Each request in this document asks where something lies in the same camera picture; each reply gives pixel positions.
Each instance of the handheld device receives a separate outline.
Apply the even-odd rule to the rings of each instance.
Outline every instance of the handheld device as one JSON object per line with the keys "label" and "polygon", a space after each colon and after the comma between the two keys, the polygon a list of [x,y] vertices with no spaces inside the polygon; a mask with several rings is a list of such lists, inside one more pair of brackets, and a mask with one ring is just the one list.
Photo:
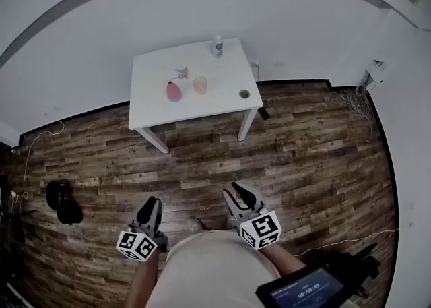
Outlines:
{"label": "handheld device", "polygon": [[256,290],[266,308],[336,308],[353,293],[354,285],[341,279],[329,264],[307,266]]}

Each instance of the small bottle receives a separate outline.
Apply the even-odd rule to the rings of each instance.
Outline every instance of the small bottle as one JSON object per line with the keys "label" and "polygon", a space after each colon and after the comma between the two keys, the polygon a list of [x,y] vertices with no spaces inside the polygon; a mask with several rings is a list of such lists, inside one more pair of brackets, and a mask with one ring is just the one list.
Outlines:
{"label": "small bottle", "polygon": [[181,94],[181,89],[174,82],[168,82],[168,86],[166,87],[166,94],[168,95],[170,102],[178,102],[183,94]]}
{"label": "small bottle", "polygon": [[215,57],[222,57],[223,55],[223,38],[220,35],[214,36],[213,55]]}

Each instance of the cable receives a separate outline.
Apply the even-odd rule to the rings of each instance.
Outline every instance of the cable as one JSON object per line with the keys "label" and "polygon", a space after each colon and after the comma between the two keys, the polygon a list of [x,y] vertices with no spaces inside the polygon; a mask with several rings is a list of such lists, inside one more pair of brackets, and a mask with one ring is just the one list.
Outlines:
{"label": "cable", "polygon": [[[65,130],[65,124],[62,122],[62,121],[60,121],[60,120],[58,120],[58,122],[60,122],[62,125],[63,125],[63,128],[61,129],[61,131],[60,132],[58,132],[58,133],[52,133],[51,131],[45,131],[45,132],[42,132],[42,133],[40,133],[37,137],[35,137],[34,139],[33,139],[33,142],[32,142],[32,144],[30,145],[30,147],[28,148],[28,153],[27,153],[27,160],[26,160],[26,167],[25,167],[25,169],[24,169],[24,180],[22,181],[22,194],[21,194],[21,197],[18,195],[18,194],[16,194],[16,196],[14,197],[12,194],[9,196],[9,201],[7,202],[7,207],[8,207],[8,210],[9,210],[9,214],[12,214],[12,210],[13,210],[13,205],[14,204],[16,204],[16,203],[18,203],[19,205],[20,205],[20,213],[21,213],[21,202],[22,202],[22,200],[24,199],[24,200],[27,200],[28,199],[28,193],[26,192],[26,174],[27,174],[27,164],[28,164],[28,159],[29,159],[29,157],[30,157],[30,151],[31,151],[31,149],[32,149],[32,146],[33,146],[33,144],[34,144],[34,142],[41,136],[41,135],[44,135],[44,134],[46,134],[46,133],[49,133],[49,134],[51,134],[51,135],[60,135],[60,134],[62,134],[62,132]],[[8,230],[7,230],[7,246],[9,247],[9,251],[10,251],[10,246],[9,246],[9,232],[10,232],[10,228],[11,228],[11,225],[10,225],[10,223],[9,223],[9,228],[8,228]]]}
{"label": "cable", "polygon": [[[366,95],[366,87],[372,83],[374,80],[372,79],[371,75],[367,72],[366,75],[362,78],[361,82],[355,87],[355,90],[349,89],[349,90],[341,90],[340,93],[338,92],[331,92],[329,94],[329,100],[331,100],[332,103],[336,105],[342,105],[346,104],[349,109],[353,112],[353,114],[364,117],[368,124],[370,125],[370,137],[367,139],[367,142],[371,140],[372,135],[372,124],[371,124],[371,115],[372,115],[372,108],[370,101],[367,98]],[[336,103],[332,98],[331,95],[334,94],[340,99],[342,99],[342,102]]]}
{"label": "cable", "polygon": [[365,240],[365,239],[367,239],[368,237],[371,237],[371,236],[374,236],[374,235],[378,235],[378,234],[381,234],[381,233],[395,233],[395,232],[396,232],[396,231],[398,231],[398,230],[399,230],[399,228],[396,228],[395,230],[382,230],[382,231],[378,231],[377,233],[373,233],[373,234],[371,234],[371,235],[368,235],[367,237],[362,237],[361,239],[343,240],[343,241],[341,241],[341,242],[330,243],[329,245],[324,245],[324,246],[320,246],[320,247],[317,247],[317,248],[310,248],[310,249],[307,249],[304,253],[297,254],[297,255],[295,255],[295,256],[296,256],[296,257],[300,257],[301,255],[304,255],[305,253],[307,253],[307,252],[309,252],[309,251],[312,251],[313,249],[320,249],[320,248],[324,248],[324,247],[329,247],[329,246],[339,245],[339,244],[344,243],[344,242],[356,242],[356,241],[361,241],[361,240]]}

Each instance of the table leg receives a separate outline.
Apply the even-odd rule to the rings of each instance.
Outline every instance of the table leg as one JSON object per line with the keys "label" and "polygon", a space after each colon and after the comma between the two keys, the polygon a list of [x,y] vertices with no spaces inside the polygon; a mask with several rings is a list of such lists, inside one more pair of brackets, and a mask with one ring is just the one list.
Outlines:
{"label": "table leg", "polygon": [[244,120],[242,120],[242,125],[240,129],[240,133],[238,133],[238,141],[242,142],[245,139],[245,136],[247,135],[248,129],[251,126],[251,123],[253,122],[253,119],[255,118],[257,109],[259,108],[252,108],[245,112]]}
{"label": "table leg", "polygon": [[138,128],[136,131],[164,154],[169,153],[168,147],[148,127]]}

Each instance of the black baseboard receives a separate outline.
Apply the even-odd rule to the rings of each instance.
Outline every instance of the black baseboard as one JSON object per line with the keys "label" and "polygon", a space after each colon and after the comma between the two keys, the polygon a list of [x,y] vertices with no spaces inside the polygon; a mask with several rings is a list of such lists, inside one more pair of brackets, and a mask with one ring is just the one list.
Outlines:
{"label": "black baseboard", "polygon": [[[108,111],[109,109],[119,108],[120,106],[128,106],[129,104],[130,104],[130,101],[126,101],[126,102],[120,102],[120,103],[112,104],[110,106],[103,106],[102,108],[97,108],[97,109],[93,109],[91,111],[86,111],[84,113],[76,114],[76,115],[74,115],[72,117],[66,117],[65,119],[61,119],[60,121],[61,122],[66,122],[66,121],[77,119],[79,117],[85,117],[87,115],[96,114],[96,113],[99,113],[101,111]],[[34,133],[34,132],[37,132],[37,131],[42,131],[43,129],[46,129],[48,127],[51,127],[51,126],[54,126],[54,125],[57,125],[57,124],[59,124],[59,122],[58,121],[54,121],[52,123],[49,123],[48,125],[43,125],[43,126],[40,126],[38,128],[32,129],[31,131],[28,131],[28,132],[25,132],[25,133],[21,134],[20,135],[20,144],[18,146],[14,147],[14,148],[19,148],[19,147],[22,146],[23,141],[24,141],[24,137],[26,135]]]}
{"label": "black baseboard", "polygon": [[[376,110],[376,106],[374,105],[374,102],[373,102],[372,97],[371,97],[369,92],[367,92],[367,97],[368,97],[368,100],[370,101],[370,104],[372,107],[372,112],[374,115],[374,119],[376,120],[378,131],[380,132],[380,136],[382,138],[382,143],[383,143],[383,146],[385,148],[386,158],[388,160],[389,174],[391,176],[391,185],[392,185],[392,192],[393,192],[393,208],[395,211],[395,215],[394,215],[395,229],[398,229],[399,228],[398,191],[397,191],[397,182],[395,180],[395,171],[393,170],[393,162],[392,162],[391,152],[389,151],[388,141],[386,139],[386,135],[385,135],[385,131],[383,129],[382,121],[380,120],[380,117],[379,117],[377,110]],[[393,277],[395,274],[395,265],[397,263],[397,254],[398,254],[398,234],[399,234],[398,231],[396,233],[394,233],[395,245],[394,245],[394,250],[393,250],[393,261],[392,261],[391,275],[389,276],[389,286],[388,286],[388,289],[386,291],[385,299],[383,300],[383,306],[382,307],[384,307],[386,305],[386,302],[388,301],[389,292],[391,290]]]}
{"label": "black baseboard", "polygon": [[258,86],[276,85],[276,84],[307,84],[307,83],[325,83],[330,90],[345,90],[355,88],[351,86],[332,86],[329,79],[282,79],[282,80],[259,80],[256,82]]}

